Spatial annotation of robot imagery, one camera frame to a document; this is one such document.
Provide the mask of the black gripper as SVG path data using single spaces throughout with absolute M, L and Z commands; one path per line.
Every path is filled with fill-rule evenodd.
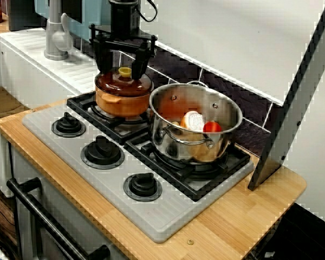
M 132 63 L 131 78 L 139 80 L 146 71 L 150 57 L 156 56 L 155 43 L 158 38 L 155 35 L 135 29 L 129 35 L 111 32 L 110 25 L 89 26 L 90 45 L 93 47 L 97 68 L 101 73 L 108 73 L 113 68 L 113 52 L 119 50 L 135 54 Z

